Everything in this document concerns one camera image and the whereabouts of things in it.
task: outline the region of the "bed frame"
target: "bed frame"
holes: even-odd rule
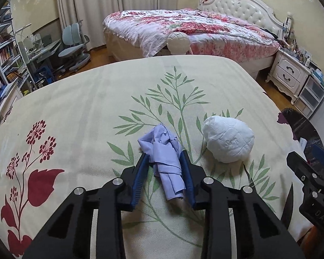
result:
[[[273,32],[279,38],[282,36],[283,23],[275,16],[274,11],[261,0],[199,0],[199,10],[207,12],[218,12],[246,20],[258,27],[266,28]],[[110,54],[117,61],[143,58],[140,48],[134,47],[126,42],[120,36],[117,36],[105,30],[107,48]],[[186,54],[189,50],[187,42],[178,43],[170,42],[167,44],[168,49],[162,49],[156,56]],[[264,68],[270,67],[275,59],[275,55],[258,60],[239,63],[254,79],[258,72]]]

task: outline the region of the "patterned wallpaper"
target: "patterned wallpaper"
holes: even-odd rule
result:
[[[11,9],[15,30],[32,23],[25,36],[59,18],[57,0],[11,0]]]

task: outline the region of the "drawer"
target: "drawer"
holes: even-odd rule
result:
[[[292,93],[296,92],[300,84],[296,79],[294,79],[289,73],[284,71],[279,66],[276,66],[273,77],[275,77],[279,80],[279,82],[284,84],[287,87],[287,89],[289,89]]]
[[[297,81],[299,81],[303,76],[305,71],[298,67],[286,56],[281,56],[280,61],[278,62],[278,66],[287,71],[290,75],[293,76]]]

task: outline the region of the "pink floral comforter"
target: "pink floral comforter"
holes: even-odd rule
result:
[[[273,55],[279,48],[274,38],[241,19],[214,12],[123,11],[109,15],[106,29],[140,47],[144,57],[152,57],[167,44],[172,32],[186,33],[190,54],[216,55],[238,63]]]

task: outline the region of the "white pillow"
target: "white pillow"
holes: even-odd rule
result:
[[[222,163],[244,161],[253,148],[253,131],[240,120],[211,116],[204,121],[202,131],[206,147]]]

